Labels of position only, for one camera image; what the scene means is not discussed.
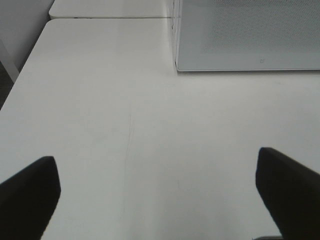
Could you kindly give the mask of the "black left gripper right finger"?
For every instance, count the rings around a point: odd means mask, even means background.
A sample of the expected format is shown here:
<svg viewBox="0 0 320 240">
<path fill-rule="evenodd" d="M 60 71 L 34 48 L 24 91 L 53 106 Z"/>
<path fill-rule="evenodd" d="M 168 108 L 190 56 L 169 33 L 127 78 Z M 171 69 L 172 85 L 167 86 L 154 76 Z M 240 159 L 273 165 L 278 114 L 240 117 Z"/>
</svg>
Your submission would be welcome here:
<svg viewBox="0 0 320 240">
<path fill-rule="evenodd" d="M 320 238 L 320 175 L 271 147 L 258 152 L 255 185 L 285 240 Z"/>
</svg>

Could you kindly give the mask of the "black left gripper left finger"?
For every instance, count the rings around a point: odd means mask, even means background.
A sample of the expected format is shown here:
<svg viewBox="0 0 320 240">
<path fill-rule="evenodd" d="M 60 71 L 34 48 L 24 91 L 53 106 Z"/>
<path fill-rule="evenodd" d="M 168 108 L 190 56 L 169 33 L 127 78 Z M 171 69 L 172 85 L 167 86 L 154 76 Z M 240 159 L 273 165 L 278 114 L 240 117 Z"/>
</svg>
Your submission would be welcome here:
<svg viewBox="0 0 320 240">
<path fill-rule="evenodd" d="M 54 157 L 34 161 L 0 184 L 0 238 L 39 240 L 61 196 Z"/>
</svg>

